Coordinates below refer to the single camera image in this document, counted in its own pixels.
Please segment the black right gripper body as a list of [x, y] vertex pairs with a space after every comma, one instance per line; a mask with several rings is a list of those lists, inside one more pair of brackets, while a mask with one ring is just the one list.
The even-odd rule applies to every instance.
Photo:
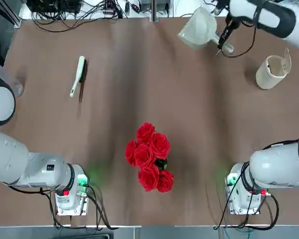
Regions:
[[237, 29], [240, 26], [240, 21], [233, 18], [231, 14], [227, 14], [226, 18], [225, 18], [225, 22], [226, 22], [226, 30], [227, 31], [233, 31], [235, 29]]

